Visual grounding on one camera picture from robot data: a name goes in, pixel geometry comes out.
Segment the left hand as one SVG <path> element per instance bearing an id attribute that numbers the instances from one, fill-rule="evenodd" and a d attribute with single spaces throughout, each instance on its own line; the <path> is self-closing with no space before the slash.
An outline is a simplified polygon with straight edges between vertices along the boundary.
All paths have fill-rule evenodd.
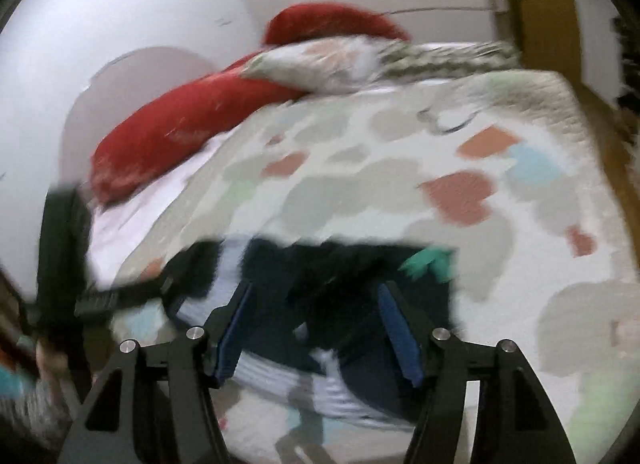
<path id="1" fill-rule="evenodd" d="M 68 358 L 44 337 L 35 348 L 39 376 L 21 395 L 1 398 L 1 427 L 19 440 L 58 452 L 72 426 L 79 401 L 70 379 Z"/>

